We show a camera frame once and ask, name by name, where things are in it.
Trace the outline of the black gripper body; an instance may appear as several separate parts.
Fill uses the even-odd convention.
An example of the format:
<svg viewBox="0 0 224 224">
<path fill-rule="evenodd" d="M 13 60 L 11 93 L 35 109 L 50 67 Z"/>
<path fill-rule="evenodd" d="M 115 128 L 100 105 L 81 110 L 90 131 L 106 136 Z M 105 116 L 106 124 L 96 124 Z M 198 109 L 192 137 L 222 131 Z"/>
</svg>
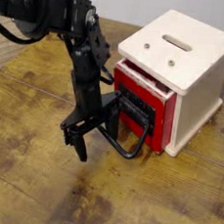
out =
<svg viewBox="0 0 224 224">
<path fill-rule="evenodd" d="M 102 94 L 100 82 L 97 80 L 91 83 L 79 83 L 73 79 L 72 83 L 76 99 L 75 108 L 61 124 L 67 145 L 70 145 L 72 133 L 84 136 L 100 127 L 102 123 L 107 127 L 110 113 L 119 110 L 121 95 L 119 91 Z"/>
</svg>

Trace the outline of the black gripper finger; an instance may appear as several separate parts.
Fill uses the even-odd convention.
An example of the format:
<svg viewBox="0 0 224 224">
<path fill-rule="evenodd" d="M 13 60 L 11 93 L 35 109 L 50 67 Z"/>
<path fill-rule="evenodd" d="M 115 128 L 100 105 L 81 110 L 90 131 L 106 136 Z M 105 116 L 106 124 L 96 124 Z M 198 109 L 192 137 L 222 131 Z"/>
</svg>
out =
<svg viewBox="0 0 224 224">
<path fill-rule="evenodd" d="M 70 135 L 70 143 L 74 146 L 79 159 L 83 162 L 87 161 L 86 144 L 82 135 L 72 133 Z"/>
<path fill-rule="evenodd" d="M 118 137 L 119 111 L 115 110 L 110 113 L 110 120 L 107 123 L 107 131 L 115 140 Z"/>
</svg>

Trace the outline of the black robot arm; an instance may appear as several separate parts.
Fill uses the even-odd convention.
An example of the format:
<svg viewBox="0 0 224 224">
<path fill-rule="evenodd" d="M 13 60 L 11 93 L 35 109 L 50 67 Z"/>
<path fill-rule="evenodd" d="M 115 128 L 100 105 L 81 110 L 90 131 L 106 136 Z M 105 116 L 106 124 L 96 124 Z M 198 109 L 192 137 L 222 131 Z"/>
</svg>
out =
<svg viewBox="0 0 224 224">
<path fill-rule="evenodd" d="M 119 93 L 102 94 L 100 83 L 112 85 L 105 68 L 111 57 L 110 45 L 100 29 L 96 7 L 89 0 L 0 0 L 0 16 L 14 21 L 24 35 L 18 38 L 0 23 L 0 33 L 21 45 L 40 41 L 55 32 L 65 42 L 73 63 L 71 80 L 75 109 L 63 121 L 68 145 L 75 147 L 81 161 L 87 160 L 83 136 L 102 123 L 111 136 L 117 136 L 114 113 Z"/>
</svg>

